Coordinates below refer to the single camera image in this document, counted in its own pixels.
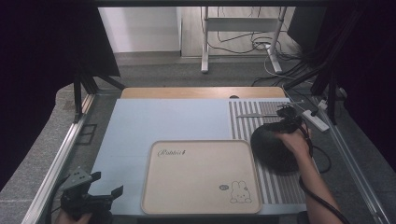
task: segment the human arm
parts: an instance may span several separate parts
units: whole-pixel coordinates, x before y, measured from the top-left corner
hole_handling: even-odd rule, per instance
[[[75,221],[72,217],[70,217],[63,209],[59,212],[59,215],[56,217],[56,224],[87,224],[90,221],[92,214],[84,214],[82,217]]]
[[[320,177],[317,167],[309,154],[309,146],[305,141],[303,133],[297,130],[294,133],[275,133],[275,135],[294,154],[304,185],[321,199],[339,210],[337,202],[330,193],[326,183]],[[309,195],[306,195],[305,203],[310,223],[342,223],[328,208],[318,203]]]

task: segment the power strip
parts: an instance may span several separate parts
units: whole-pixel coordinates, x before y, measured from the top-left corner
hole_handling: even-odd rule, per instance
[[[312,112],[310,110],[305,110],[303,116],[309,119],[309,121],[311,121],[321,132],[329,129],[329,126],[325,122],[323,122],[317,116],[312,117],[311,113]]]

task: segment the aluminum rail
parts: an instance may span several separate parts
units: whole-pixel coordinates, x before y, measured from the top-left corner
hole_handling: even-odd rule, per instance
[[[351,153],[351,150],[349,149],[343,135],[338,130],[338,127],[332,125],[332,122],[330,121],[329,117],[326,115],[326,113],[323,110],[320,109],[319,114],[324,119],[324,121],[329,125],[330,132],[332,134],[332,139],[334,140],[334,143],[336,144],[339,152],[341,153],[341,157],[343,158],[347,169],[351,173],[352,178],[354,179],[355,184],[358,187],[358,190],[361,193],[363,200],[366,202],[367,207],[370,210],[375,220],[375,223],[378,224],[392,223],[387,217],[381,202],[379,201],[379,199],[375,194],[375,191],[373,190],[373,187],[370,185],[363,171],[356,162],[355,157]]]
[[[34,224],[40,219],[50,193],[56,184],[57,177],[62,171],[64,163],[76,142],[79,131],[82,129],[87,118],[87,114],[91,108],[94,97],[94,94],[89,94],[85,97],[84,102],[82,103],[83,114],[80,120],[77,123],[73,123],[70,127],[61,147],[58,150],[58,153],[55,156],[55,159],[52,162],[52,165],[49,168],[49,171],[44,177],[44,180],[22,221],[23,224]]]

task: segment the white wall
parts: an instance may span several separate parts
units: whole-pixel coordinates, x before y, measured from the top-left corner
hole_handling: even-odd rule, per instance
[[[100,7],[113,52],[179,51],[177,7]]]

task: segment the black curtain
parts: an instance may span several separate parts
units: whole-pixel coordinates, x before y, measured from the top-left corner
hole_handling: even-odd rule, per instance
[[[371,1],[335,65],[350,116],[396,171],[395,5]]]
[[[0,189],[47,123],[77,71],[119,76],[95,6],[7,1],[0,8]]]

